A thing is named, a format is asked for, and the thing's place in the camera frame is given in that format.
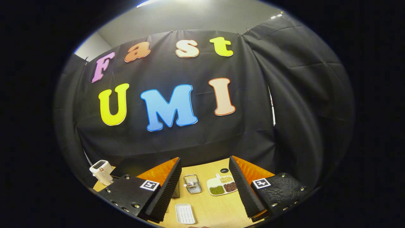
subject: metal basket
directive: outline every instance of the metal basket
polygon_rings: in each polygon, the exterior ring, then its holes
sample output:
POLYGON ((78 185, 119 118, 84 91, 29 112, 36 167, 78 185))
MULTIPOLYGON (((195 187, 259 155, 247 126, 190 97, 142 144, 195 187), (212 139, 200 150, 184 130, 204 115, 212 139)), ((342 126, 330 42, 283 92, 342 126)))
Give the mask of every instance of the metal basket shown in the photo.
POLYGON ((190 174, 183 176, 184 186, 190 194, 200 193, 202 191, 200 181, 197 175, 190 174))

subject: ceiling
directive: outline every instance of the ceiling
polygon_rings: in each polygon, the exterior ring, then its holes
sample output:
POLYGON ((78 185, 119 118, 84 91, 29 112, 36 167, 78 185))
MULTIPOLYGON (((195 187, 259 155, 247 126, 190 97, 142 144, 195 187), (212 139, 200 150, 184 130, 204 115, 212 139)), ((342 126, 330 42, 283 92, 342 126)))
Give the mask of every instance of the ceiling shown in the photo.
POLYGON ((98 33, 111 47, 170 30, 244 33, 281 11, 258 0, 161 0, 130 9, 98 33))

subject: table surface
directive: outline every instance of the table surface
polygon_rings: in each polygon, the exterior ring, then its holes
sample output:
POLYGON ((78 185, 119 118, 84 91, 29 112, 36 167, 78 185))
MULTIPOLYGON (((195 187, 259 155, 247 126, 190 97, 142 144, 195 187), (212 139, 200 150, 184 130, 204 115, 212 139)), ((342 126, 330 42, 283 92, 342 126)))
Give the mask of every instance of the table surface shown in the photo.
MULTIPOLYGON (((221 196, 212 196, 207 189, 207 180, 215 178, 215 174, 220 176, 230 175, 231 172, 221 173, 223 168, 229 169, 229 158, 198 166, 183 167, 180 175, 180 198, 172 198, 164 216, 163 222, 154 223, 166 228, 188 228, 210 227, 210 228, 235 228, 246 227, 263 221, 264 219, 252 222, 246 215, 245 208, 239 197, 238 191, 221 196), (200 181, 202 192, 197 194, 188 193, 183 187, 183 176, 196 174, 200 181), (176 218, 176 204, 190 204, 196 220, 195 224, 181 224, 176 218)), ((101 191, 106 186, 100 181, 94 185, 93 189, 101 191)))

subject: textured black pad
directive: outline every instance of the textured black pad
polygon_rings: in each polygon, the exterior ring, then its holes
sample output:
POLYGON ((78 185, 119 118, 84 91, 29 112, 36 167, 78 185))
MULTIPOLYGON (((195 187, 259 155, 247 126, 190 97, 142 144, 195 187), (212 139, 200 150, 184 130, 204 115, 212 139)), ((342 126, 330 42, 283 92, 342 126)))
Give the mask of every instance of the textured black pad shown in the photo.
POLYGON ((291 209, 311 193, 311 189, 287 173, 279 173, 266 180, 270 186, 257 189, 253 182, 251 186, 265 204, 270 216, 291 209))
POLYGON ((179 158, 163 183, 162 188, 156 194, 150 205, 146 208, 146 215, 155 220, 163 221, 164 214, 166 213, 174 190, 179 182, 180 174, 181 159, 179 158))
POLYGON ((124 175, 114 179, 114 183, 101 190, 99 194, 110 202, 116 203, 118 207, 126 208, 129 213, 138 216, 160 190, 160 185, 154 191, 141 188, 144 182, 144 179, 124 175))
POLYGON ((259 198, 255 195, 252 188, 247 183, 238 163, 235 159, 229 157, 229 170, 235 180, 236 187, 238 188, 239 196, 241 197, 243 206, 245 207, 248 217, 252 217, 265 209, 264 205, 260 202, 259 198))

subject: blue letter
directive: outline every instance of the blue letter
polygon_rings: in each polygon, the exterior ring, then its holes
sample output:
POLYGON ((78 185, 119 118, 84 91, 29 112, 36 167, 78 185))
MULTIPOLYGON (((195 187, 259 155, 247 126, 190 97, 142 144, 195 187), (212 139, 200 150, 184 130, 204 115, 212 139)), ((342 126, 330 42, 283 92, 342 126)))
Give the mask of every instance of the blue letter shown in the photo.
POLYGON ((163 129, 163 124, 159 122, 158 115, 168 127, 172 127, 176 111, 178 115, 176 124, 178 126, 195 124, 198 119, 194 116, 191 107, 190 93, 192 90, 191 85, 176 86, 169 103, 157 90, 147 90, 141 93, 141 98, 146 103, 149 119, 149 125, 146 129, 148 131, 163 129))

